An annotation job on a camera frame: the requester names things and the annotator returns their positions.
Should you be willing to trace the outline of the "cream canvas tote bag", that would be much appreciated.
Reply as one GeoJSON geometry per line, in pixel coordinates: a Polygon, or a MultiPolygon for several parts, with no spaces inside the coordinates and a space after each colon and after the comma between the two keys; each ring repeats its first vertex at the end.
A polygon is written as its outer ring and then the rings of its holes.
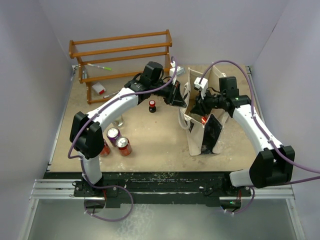
{"type": "Polygon", "coordinates": [[[178,109],[178,122],[186,132],[191,156],[220,154],[223,151],[220,138],[224,131],[224,125],[229,118],[229,114],[223,109],[212,109],[210,114],[205,116],[207,122],[203,125],[201,122],[202,116],[190,113],[199,93],[194,89],[194,81],[202,75],[201,72],[188,68],[187,82],[184,84],[182,91],[182,97],[187,107],[178,109]]]}

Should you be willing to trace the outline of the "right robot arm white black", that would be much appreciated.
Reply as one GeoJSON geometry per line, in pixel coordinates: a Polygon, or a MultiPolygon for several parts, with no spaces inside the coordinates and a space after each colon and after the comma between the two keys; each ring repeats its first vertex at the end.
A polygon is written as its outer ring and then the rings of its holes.
{"type": "Polygon", "coordinates": [[[240,187],[254,186],[258,189],[284,185],[292,179],[295,151],[277,140],[257,114],[254,104],[247,95],[241,95],[234,76],[219,78],[219,91],[212,94],[208,80],[197,77],[194,88],[199,92],[192,114],[208,115],[213,109],[222,109],[244,130],[250,140],[256,158],[250,168],[233,171],[229,179],[222,183],[222,190],[228,196],[235,195],[240,187]]]}

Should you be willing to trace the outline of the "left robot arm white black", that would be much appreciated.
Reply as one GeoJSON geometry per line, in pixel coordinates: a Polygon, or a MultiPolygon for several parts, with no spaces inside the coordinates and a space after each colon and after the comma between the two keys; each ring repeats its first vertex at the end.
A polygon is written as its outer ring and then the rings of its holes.
{"type": "Polygon", "coordinates": [[[103,133],[116,118],[151,95],[162,97],[169,106],[187,106],[180,92],[175,58],[172,57],[170,63],[173,73],[166,83],[160,81],[162,66],[157,62],[149,62],[146,67],[150,72],[145,70],[137,74],[105,104],[91,112],[79,111],[74,115],[69,137],[70,149],[78,152],[76,157],[80,159],[82,176],[87,181],[85,190],[91,196],[98,196],[103,191],[99,155],[104,148],[103,133]]]}

